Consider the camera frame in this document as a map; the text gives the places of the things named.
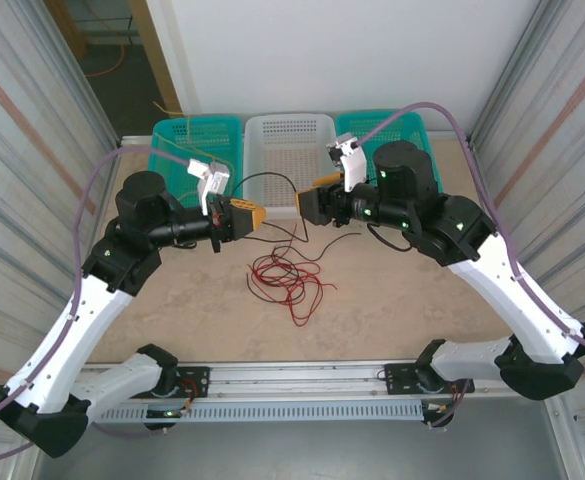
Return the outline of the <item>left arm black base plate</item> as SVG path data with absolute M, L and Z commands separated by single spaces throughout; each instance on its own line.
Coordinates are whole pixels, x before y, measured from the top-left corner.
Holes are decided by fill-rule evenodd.
M 190 400 L 206 398 L 210 387 L 210 369 L 201 366 L 179 366 L 176 374 L 178 398 Z

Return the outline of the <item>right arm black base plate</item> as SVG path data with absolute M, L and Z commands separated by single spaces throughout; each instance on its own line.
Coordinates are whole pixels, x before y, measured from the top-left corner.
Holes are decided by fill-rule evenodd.
M 389 395 L 446 395 L 460 393 L 466 384 L 444 380 L 431 366 L 417 362 L 385 364 L 383 379 Z

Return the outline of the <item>white plastic basket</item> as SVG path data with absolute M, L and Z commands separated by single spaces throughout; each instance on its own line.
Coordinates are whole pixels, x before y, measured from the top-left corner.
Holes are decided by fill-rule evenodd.
M 336 139 L 325 114 L 256 116 L 245 124 L 243 197 L 265 207 L 268 221 L 296 220 L 294 192 L 337 171 L 327 151 Z

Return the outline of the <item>teal plastic basket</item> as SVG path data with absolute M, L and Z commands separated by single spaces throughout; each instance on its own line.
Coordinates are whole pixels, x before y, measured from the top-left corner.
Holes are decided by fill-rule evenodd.
M 154 126 L 151 147 L 186 160 L 225 164 L 230 170 L 225 189 L 229 194 L 243 178 L 242 132 L 242 122 L 235 116 L 166 119 Z M 198 179 L 185 166 L 151 154 L 148 169 L 163 176 L 168 191 L 184 207 L 199 205 Z
M 336 133 L 338 135 L 351 133 L 353 136 L 361 139 L 390 116 L 390 111 L 357 111 L 344 113 L 336 117 Z M 367 175 L 369 183 L 377 185 L 376 171 L 373 164 L 373 154 L 375 151 L 387 143 L 399 140 L 413 143 L 430 156 L 434 178 L 438 184 L 438 190 L 442 192 L 443 183 L 439 175 L 425 124 L 421 116 L 415 112 L 406 113 L 399 119 L 393 121 L 389 126 L 385 127 L 380 133 L 377 133 L 364 144 L 363 150 L 368 160 Z

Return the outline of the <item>aluminium frame post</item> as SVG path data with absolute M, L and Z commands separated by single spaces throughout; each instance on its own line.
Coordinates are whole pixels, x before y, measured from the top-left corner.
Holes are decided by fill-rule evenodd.
M 474 127 L 469 140 L 474 144 L 481 141 L 498 119 L 506 101 L 513 94 L 516 84 L 523 78 L 528 66 L 537 54 L 546 30 L 555 15 L 552 0 L 539 0 L 533 14 L 510 55 L 503 72 L 493 88 Z
M 64 62 L 64 66 L 62 67 L 63 78 L 69 81 L 70 92 L 76 98 L 79 109 L 86 117 L 91 130 L 105 149 L 111 150 L 118 147 L 120 145 L 119 138 L 94 93 L 88 78 L 81 69 L 79 61 L 72 54 L 60 31 L 59 36 L 60 39 L 55 40 L 55 44 L 60 50 Z

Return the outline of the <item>wooden plank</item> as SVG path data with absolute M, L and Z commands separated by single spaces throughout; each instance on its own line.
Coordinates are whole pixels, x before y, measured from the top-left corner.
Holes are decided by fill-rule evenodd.
M 72 17 L 66 0 L 43 2 L 76 60 L 82 60 L 87 54 L 87 41 Z

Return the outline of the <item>wooden door frame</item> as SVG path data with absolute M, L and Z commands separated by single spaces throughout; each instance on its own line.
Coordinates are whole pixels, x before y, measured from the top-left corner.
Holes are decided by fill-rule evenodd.
M 170 117 L 182 115 L 171 75 L 148 7 L 148 0 L 126 0 L 136 22 L 145 54 L 162 99 L 161 110 Z

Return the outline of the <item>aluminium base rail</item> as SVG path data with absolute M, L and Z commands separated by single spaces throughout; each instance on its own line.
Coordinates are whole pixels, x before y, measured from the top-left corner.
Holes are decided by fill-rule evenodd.
M 444 398 L 446 395 L 389 395 L 383 379 L 383 367 L 390 363 L 414 363 L 412 360 L 360 360 L 309 362 L 181 362 L 179 366 L 205 366 L 210 369 L 210 387 L 206 399 L 212 401 L 304 401 L 361 400 L 385 398 Z M 475 378 L 463 388 L 470 394 L 514 396 L 498 376 Z

